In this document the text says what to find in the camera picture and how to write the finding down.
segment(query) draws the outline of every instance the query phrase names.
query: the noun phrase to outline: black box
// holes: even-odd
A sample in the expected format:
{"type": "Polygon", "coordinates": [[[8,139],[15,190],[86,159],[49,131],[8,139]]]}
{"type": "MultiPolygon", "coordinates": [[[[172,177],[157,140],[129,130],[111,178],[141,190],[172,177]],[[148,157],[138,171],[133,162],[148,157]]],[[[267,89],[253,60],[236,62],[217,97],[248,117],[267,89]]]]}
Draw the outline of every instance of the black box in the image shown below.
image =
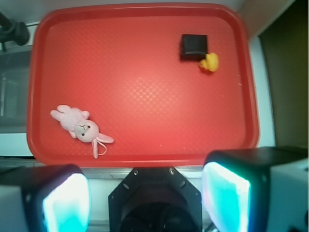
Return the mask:
{"type": "Polygon", "coordinates": [[[205,59],[207,54],[207,35],[183,35],[181,58],[189,60],[205,59]]]}

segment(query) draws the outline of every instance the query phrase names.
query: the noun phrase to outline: cyan light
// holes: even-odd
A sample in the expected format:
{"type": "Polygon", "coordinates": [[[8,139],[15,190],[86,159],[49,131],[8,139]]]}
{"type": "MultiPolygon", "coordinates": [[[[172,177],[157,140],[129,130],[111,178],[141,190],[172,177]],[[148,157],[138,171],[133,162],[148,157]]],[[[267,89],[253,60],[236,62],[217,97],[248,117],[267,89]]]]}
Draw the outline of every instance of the cyan light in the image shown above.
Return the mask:
{"type": "Polygon", "coordinates": [[[43,200],[48,232],[85,232],[90,216],[90,188],[81,173],[72,174],[43,200]]]}
{"type": "Polygon", "coordinates": [[[202,173],[202,201],[219,231],[248,231],[250,182],[216,162],[202,173]]]}

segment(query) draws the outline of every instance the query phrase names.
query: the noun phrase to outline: screw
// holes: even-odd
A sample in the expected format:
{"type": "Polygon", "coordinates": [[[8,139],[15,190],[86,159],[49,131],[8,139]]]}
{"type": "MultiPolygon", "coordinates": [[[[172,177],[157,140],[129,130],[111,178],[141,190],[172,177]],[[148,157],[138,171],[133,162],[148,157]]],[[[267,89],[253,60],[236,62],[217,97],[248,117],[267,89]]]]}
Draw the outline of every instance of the screw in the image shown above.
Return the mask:
{"type": "Polygon", "coordinates": [[[26,196],[26,202],[29,202],[31,200],[31,195],[30,194],[27,194],[26,196]]]}
{"type": "Polygon", "coordinates": [[[125,189],[127,189],[127,190],[129,190],[130,189],[130,187],[127,185],[127,184],[123,184],[123,186],[125,187],[125,189]]]}
{"type": "Polygon", "coordinates": [[[174,174],[175,174],[175,171],[174,171],[173,168],[170,168],[170,169],[169,169],[169,174],[171,174],[171,175],[174,175],[174,174]]]}

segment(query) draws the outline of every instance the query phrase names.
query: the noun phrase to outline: bunny arm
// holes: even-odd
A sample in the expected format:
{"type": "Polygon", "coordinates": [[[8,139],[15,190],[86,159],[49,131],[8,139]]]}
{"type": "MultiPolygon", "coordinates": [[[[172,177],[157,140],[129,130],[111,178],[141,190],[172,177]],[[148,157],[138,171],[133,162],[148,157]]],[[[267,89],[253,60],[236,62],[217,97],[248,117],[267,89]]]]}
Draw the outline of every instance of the bunny arm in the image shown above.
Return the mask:
{"type": "Polygon", "coordinates": [[[57,111],[57,110],[52,110],[52,111],[50,112],[50,115],[51,115],[54,119],[56,119],[57,121],[59,121],[59,122],[63,119],[63,116],[64,116],[63,113],[61,113],[61,112],[59,112],[59,111],[57,111]]]}
{"type": "Polygon", "coordinates": [[[57,110],[62,112],[62,113],[68,112],[70,109],[71,109],[71,107],[69,107],[68,105],[59,105],[57,107],[57,110]]]}
{"type": "Polygon", "coordinates": [[[82,111],[82,116],[85,118],[85,119],[88,119],[89,116],[90,116],[90,113],[88,111],[82,111]]]}
{"type": "Polygon", "coordinates": [[[76,134],[73,131],[69,131],[70,135],[72,136],[73,139],[76,139],[76,134]]]}

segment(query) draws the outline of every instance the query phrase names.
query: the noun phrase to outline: plush toy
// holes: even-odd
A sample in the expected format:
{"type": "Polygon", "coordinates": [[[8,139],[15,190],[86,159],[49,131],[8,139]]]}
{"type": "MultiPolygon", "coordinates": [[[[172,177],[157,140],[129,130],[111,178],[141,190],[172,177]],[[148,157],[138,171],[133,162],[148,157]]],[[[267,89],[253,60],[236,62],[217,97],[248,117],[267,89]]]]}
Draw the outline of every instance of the plush toy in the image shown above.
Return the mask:
{"type": "Polygon", "coordinates": [[[107,147],[103,143],[111,144],[114,139],[99,133],[98,126],[93,121],[87,120],[90,113],[78,108],[70,108],[68,105],[59,105],[57,110],[52,110],[50,115],[60,122],[63,129],[68,131],[73,139],[78,138],[84,143],[92,143],[93,157],[104,155],[107,147]],[[98,143],[105,148],[105,152],[98,153],[98,143]]]}

